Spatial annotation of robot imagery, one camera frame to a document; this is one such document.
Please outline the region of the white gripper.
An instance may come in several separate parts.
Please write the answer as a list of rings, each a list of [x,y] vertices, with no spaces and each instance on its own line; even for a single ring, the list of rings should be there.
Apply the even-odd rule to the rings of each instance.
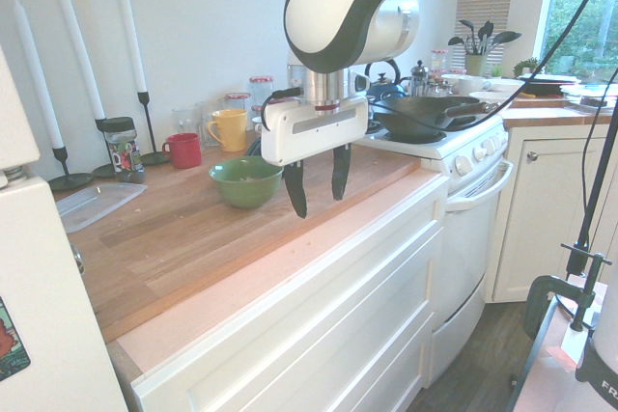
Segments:
[[[333,199],[344,198],[351,165],[349,143],[365,135],[368,101],[365,96],[343,99],[340,111],[318,115],[312,105],[297,100],[269,105],[266,109],[267,129],[261,129],[261,154],[275,166],[285,166],[283,179],[295,213],[307,216],[303,187],[303,161],[324,151],[333,150],[331,190]]]

